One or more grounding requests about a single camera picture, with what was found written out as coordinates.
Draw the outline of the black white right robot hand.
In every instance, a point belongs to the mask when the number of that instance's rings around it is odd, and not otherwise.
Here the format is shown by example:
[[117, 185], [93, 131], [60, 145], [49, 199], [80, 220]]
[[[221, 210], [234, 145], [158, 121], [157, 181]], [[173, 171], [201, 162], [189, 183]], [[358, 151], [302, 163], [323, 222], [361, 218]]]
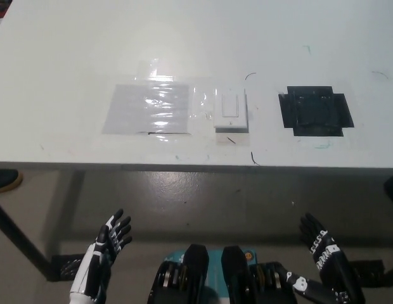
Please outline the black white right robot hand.
[[307, 279], [278, 263], [274, 269], [281, 282], [313, 303], [365, 303], [355, 271], [323, 224], [306, 213], [300, 219], [299, 228], [301, 240], [312, 255], [321, 281]]

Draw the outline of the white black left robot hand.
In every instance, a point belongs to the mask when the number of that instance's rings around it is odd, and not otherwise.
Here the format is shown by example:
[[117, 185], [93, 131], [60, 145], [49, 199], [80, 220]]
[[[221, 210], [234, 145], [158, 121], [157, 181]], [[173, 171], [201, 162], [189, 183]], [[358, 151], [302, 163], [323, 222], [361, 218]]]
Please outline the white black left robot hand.
[[123, 214], [123, 209], [117, 210], [89, 245], [70, 288], [70, 303], [106, 302], [112, 266], [118, 254], [132, 241], [131, 218], [123, 218]]

